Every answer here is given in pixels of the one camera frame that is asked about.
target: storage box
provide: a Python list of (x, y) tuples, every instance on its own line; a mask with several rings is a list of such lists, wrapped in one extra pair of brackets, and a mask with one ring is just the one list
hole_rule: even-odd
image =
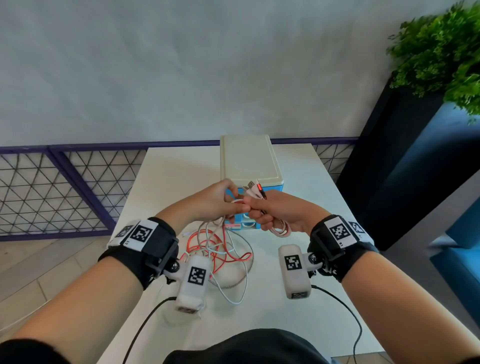
[[(238, 187), (258, 180), (264, 191), (283, 189), (283, 177), (268, 135), (223, 135), (220, 137), (220, 177), (230, 178)], [(235, 216), (233, 230), (260, 228), (248, 214)]]

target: white wall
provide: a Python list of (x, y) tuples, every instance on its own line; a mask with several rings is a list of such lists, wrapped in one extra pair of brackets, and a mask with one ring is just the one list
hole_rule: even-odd
[(0, 146), (358, 136), (387, 37), (453, 0), (5, 0)]
[(480, 171), (448, 196), (437, 208), (388, 249), (384, 255), (426, 289), (480, 338), (480, 328), (429, 260), (432, 253), (438, 252), (437, 249), (429, 248), (429, 244), (444, 234), (479, 196)]

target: white table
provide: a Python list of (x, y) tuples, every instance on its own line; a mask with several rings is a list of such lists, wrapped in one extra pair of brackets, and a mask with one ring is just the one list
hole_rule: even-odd
[[(351, 216), (347, 204), (310, 144), (275, 145), (274, 150), (285, 180), (285, 192), (312, 201), (333, 213)], [(153, 216), (166, 206), (217, 182), (219, 178), (217, 146), (148, 149), (115, 233), (128, 221)], [(189, 225), (185, 231), (191, 231), (195, 226), (198, 223)], [(143, 328), (130, 353), (129, 363), (161, 363), (172, 350), (203, 349), (253, 328), (291, 331), (325, 355), (352, 354), (359, 328), (345, 307), (316, 290), (304, 300), (289, 300), (285, 296), (278, 247), (295, 243), (306, 252), (308, 236), (292, 233), (290, 237), (281, 239), (261, 230), (242, 231), (241, 234), (252, 244), (255, 254), (243, 303), (238, 306), (229, 304), (210, 285), (202, 318), (192, 317), (181, 325), (166, 322), (164, 316), (172, 317), (174, 312), (173, 303), (166, 303)], [(164, 282), (164, 278), (160, 278), (144, 292), (99, 363), (121, 363), (148, 313), (161, 299), (177, 293), (176, 284), (164, 285), (159, 292)], [(339, 297), (359, 317), (363, 335), (357, 353), (383, 350), (335, 279), (317, 275), (312, 278), (312, 283)], [(243, 284), (226, 293), (232, 299), (238, 299), (242, 291)]]

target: blue cushion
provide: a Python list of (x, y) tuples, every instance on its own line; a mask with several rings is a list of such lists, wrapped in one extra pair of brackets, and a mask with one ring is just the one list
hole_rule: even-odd
[(447, 231), (462, 248), (480, 247), (480, 198)]
[(480, 248), (447, 248), (430, 261), (480, 327)]

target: green plant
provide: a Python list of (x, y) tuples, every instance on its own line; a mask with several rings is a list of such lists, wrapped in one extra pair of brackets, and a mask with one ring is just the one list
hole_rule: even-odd
[(480, 114), (480, 4), (404, 22), (387, 49), (395, 70), (390, 87), (408, 86), (422, 97), (444, 92), (469, 115)]

